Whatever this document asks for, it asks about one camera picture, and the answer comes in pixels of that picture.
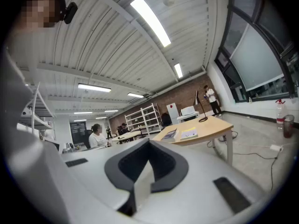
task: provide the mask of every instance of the white shirt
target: white shirt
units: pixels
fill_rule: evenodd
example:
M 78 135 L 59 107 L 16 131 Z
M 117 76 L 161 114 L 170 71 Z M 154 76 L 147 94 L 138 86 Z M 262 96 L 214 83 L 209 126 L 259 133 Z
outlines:
M 108 144 L 107 140 L 101 133 L 99 136 L 97 136 L 95 133 L 92 133 L 91 135 L 89 135 L 88 141 L 89 141 L 90 148 L 107 146 Z
M 206 95 L 210 95 L 209 97 L 210 103 L 216 101 L 215 92 L 212 89 L 208 89 Z

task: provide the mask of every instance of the desk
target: desk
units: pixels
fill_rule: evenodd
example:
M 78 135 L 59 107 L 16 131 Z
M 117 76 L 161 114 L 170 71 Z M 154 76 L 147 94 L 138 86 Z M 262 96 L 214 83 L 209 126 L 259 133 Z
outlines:
M 179 117 L 177 117 L 177 120 L 178 120 L 179 123 L 182 123 L 183 119 L 187 119 L 187 118 L 190 118 L 190 117 L 193 117 L 193 116 L 196 116 L 198 118 L 199 117 L 199 112 L 196 111 L 192 114 L 179 116 Z
M 234 126 L 214 116 L 209 116 L 207 121 L 204 122 L 198 122 L 199 120 L 200 118 L 197 118 L 177 125 L 167 126 L 164 130 L 162 130 L 159 134 L 157 134 L 153 138 L 153 140 L 161 141 L 161 139 L 168 132 L 174 129 L 178 129 L 178 135 L 176 136 L 176 140 L 172 142 L 172 144 L 192 145 L 192 144 L 197 144 L 204 141 L 212 140 L 212 145 L 213 147 L 215 147 L 214 139 L 225 135 L 227 140 L 227 151 L 228 151 L 227 162 L 230 165 L 232 165 L 233 164 L 233 137 L 232 137 L 231 129 Z M 181 141 L 180 138 L 181 138 L 182 131 L 186 129 L 191 129 L 193 127 L 196 127 L 198 137 Z
M 118 141 L 125 141 L 125 140 L 131 139 L 131 138 L 135 139 L 135 137 L 140 134 L 141 134 L 140 131 L 129 132 L 129 133 L 125 133 L 119 137 L 115 137 L 115 138 L 111 139 L 111 141 L 118 142 Z

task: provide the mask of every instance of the shelving unit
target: shelving unit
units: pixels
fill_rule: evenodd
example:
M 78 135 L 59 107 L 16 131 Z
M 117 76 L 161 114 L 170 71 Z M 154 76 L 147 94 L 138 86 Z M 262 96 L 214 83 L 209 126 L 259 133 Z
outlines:
M 126 123 L 129 129 L 146 129 L 147 134 L 161 131 L 161 115 L 157 104 L 151 104 L 146 108 L 129 115 L 125 115 Z
M 53 129 L 47 122 L 41 120 L 44 117 L 54 117 L 49 108 L 47 107 L 45 101 L 43 100 L 37 86 L 35 91 L 32 90 L 33 97 L 27 103 L 26 107 L 31 108 L 32 114 L 21 115 L 19 123 L 32 128 L 32 134 L 34 134 L 34 129 L 45 130 Z

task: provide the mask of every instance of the table leg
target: table leg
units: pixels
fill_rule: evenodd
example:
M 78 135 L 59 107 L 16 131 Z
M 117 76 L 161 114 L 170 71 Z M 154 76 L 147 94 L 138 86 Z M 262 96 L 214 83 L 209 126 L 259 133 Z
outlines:
M 228 153 L 228 164 L 233 165 L 233 135 L 232 131 L 228 130 L 225 133 L 226 143 L 227 143 L 227 153 Z

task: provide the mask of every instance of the baseboard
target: baseboard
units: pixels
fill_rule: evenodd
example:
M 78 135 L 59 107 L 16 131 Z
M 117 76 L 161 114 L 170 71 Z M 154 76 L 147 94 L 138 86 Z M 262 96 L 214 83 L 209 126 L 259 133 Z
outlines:
M 246 117 L 251 117 L 251 118 L 254 118 L 254 119 L 261 119 L 261 120 L 265 120 L 265 121 L 268 121 L 268 122 L 276 123 L 276 119 L 263 117 L 263 116 L 257 116 L 257 115 L 252 115 L 252 114 L 243 114 L 243 113 L 237 113 L 237 112 L 231 112 L 231 111 L 222 111 L 222 113 L 238 114 L 238 115 L 242 115 L 242 116 L 246 116 Z M 293 127 L 296 128 L 296 129 L 299 129 L 299 123 L 294 122 Z

